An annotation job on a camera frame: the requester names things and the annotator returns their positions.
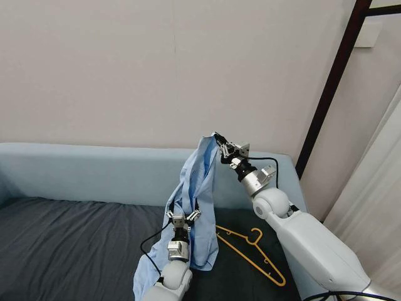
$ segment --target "light blue shirt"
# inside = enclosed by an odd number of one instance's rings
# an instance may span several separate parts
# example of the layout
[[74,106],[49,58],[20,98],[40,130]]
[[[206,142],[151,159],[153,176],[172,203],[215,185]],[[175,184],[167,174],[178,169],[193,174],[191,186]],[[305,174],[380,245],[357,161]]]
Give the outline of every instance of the light blue shirt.
[[[182,167],[180,184],[166,204],[166,211],[169,210],[169,204],[174,201],[174,213],[191,214],[195,210],[195,198],[197,199],[201,216],[190,231],[190,267],[202,271],[212,269],[219,251],[213,203],[217,150],[218,146],[213,136],[203,137],[200,140],[198,148]],[[166,225],[168,220],[165,216],[163,225]],[[173,236],[173,226],[170,224],[148,253],[160,270],[169,262],[167,243]],[[133,277],[135,300],[140,301],[158,279],[159,273],[150,260],[142,255]]]

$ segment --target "black cable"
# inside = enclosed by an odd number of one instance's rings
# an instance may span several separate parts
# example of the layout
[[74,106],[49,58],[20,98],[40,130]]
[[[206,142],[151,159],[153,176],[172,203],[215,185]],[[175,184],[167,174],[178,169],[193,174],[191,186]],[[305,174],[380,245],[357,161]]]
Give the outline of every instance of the black cable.
[[247,157],[243,155],[239,155],[240,157],[248,160],[273,160],[276,163],[276,188],[278,189],[278,161],[272,157]]
[[159,268],[157,267],[156,263],[151,259],[151,257],[148,255],[147,252],[145,252],[145,250],[143,249],[143,244],[146,243],[149,239],[155,237],[156,235],[160,234],[164,229],[167,228],[167,226],[170,224],[171,220],[169,220],[167,222],[167,224],[158,232],[156,232],[155,234],[153,234],[152,236],[148,237],[146,240],[144,240],[143,242],[141,242],[140,244],[140,250],[142,251],[143,254],[146,255],[147,258],[149,258],[150,262],[152,262],[153,266],[156,268],[157,272],[159,273],[159,276],[162,276],[162,272],[159,270]]
[[326,293],[318,293],[316,295],[310,296],[306,299],[303,299],[303,301],[312,301],[316,300],[318,298],[325,298],[329,296],[342,296],[342,295],[349,295],[349,296],[361,296],[361,297],[368,297],[368,298],[373,298],[377,300],[384,300],[384,301],[396,301],[395,299],[384,297],[384,296],[379,296],[379,295],[374,295],[371,293],[361,293],[361,292],[349,292],[349,291],[334,291],[334,292],[326,292]]

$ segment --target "dark gray bed sheet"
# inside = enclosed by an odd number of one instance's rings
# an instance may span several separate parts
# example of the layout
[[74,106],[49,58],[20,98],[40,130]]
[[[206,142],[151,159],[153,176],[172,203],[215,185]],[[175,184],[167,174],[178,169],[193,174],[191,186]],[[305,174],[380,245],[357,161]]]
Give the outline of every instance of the dark gray bed sheet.
[[[160,207],[117,203],[11,200],[0,210],[0,300],[133,300],[139,244],[160,228],[163,213]],[[229,209],[217,209],[216,220],[245,235],[261,228],[259,245],[287,284],[277,287],[219,242],[213,271],[193,271],[184,300],[299,300],[281,246],[264,221]],[[263,266],[254,248],[228,239]]]

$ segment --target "hanger hook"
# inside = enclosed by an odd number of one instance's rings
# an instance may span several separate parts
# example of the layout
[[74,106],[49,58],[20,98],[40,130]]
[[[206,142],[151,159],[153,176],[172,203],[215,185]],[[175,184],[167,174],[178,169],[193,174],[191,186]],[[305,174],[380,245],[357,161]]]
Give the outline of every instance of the hanger hook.
[[251,232],[253,232],[253,231],[259,232],[259,236],[256,238],[256,240],[255,240],[253,243],[251,243],[251,242],[248,240],[248,237],[246,237],[246,242],[249,243],[249,244],[252,245],[252,246],[256,246],[257,243],[259,242],[259,240],[261,240],[261,238],[262,238],[262,236],[263,236],[263,233],[262,233],[262,231],[261,231],[260,229],[258,229],[258,228],[252,228],[252,229],[251,229]]

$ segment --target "plastic hanger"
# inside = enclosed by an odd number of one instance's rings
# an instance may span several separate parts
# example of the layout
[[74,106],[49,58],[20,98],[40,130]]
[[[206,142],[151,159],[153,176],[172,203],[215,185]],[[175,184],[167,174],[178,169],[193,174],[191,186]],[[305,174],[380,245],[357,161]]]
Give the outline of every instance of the plastic hanger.
[[260,268],[256,263],[254,263],[252,260],[250,260],[246,255],[244,255],[241,251],[239,251],[235,246],[233,246],[232,244],[230,244],[227,240],[225,240],[220,234],[219,232],[217,232],[217,237],[222,240],[227,246],[229,246],[230,248],[232,248],[235,252],[237,252],[238,254],[240,254],[246,261],[248,261],[254,268],[256,268],[257,270],[259,270],[264,276],[268,277],[274,284],[278,285],[279,287],[283,287],[286,285],[286,279],[284,278],[283,274],[276,268],[276,266],[273,264],[273,262],[271,262],[271,260],[269,259],[269,257],[266,256],[266,254],[262,251],[262,249],[260,249],[260,247],[258,246],[258,242],[259,240],[261,240],[262,236],[263,236],[263,232],[259,229],[259,228],[252,228],[251,231],[257,231],[259,232],[259,236],[256,238],[256,240],[254,242],[249,241],[248,236],[239,234],[237,232],[231,231],[230,229],[224,228],[222,226],[218,226],[216,225],[216,228],[220,229],[220,230],[224,230],[227,235],[231,235],[234,234],[236,236],[239,236],[243,239],[246,240],[247,244],[254,246],[255,248],[258,249],[258,251],[260,252],[260,254],[262,254],[262,256],[264,257],[264,262],[267,265],[271,265],[271,267],[273,268],[274,271],[276,271],[276,273],[279,275],[281,281],[277,281],[276,279],[274,279],[270,274],[270,272],[266,273],[262,268]]

